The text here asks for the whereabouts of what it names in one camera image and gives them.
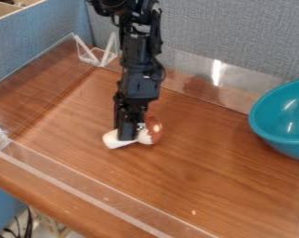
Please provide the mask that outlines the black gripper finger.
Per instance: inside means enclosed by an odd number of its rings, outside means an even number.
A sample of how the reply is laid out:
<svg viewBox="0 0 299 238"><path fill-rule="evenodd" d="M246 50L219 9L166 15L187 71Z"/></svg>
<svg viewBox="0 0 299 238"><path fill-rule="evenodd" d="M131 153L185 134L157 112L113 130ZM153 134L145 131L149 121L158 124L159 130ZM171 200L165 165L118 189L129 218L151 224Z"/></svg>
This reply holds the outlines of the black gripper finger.
<svg viewBox="0 0 299 238"><path fill-rule="evenodd" d="M138 115L122 115L117 121L117 138L121 141L134 140L145 128L143 118Z"/></svg>

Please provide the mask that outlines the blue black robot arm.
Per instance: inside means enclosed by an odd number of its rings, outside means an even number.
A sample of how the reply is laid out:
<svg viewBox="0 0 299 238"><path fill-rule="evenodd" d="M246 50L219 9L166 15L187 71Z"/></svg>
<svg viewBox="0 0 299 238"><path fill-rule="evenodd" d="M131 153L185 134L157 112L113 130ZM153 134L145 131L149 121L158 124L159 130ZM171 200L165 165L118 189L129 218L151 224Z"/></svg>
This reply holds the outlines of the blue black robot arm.
<svg viewBox="0 0 299 238"><path fill-rule="evenodd" d="M134 140L149 103L159 97L165 67L158 0L86 0L97 15L118 28L121 79L114 93L114 129L119 141Z"/></svg>

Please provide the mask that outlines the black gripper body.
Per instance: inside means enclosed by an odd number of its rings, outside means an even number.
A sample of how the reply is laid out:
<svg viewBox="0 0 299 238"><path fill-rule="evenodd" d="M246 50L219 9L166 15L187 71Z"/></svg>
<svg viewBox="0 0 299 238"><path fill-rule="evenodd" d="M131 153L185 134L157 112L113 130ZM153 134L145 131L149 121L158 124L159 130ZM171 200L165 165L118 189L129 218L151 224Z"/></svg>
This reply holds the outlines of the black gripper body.
<svg viewBox="0 0 299 238"><path fill-rule="evenodd" d="M121 67L114 94L114 119L118 119L121 111L147 111L149 103L159 97L161 82L165 80L165 68L158 61L146 64L121 61Z"/></svg>

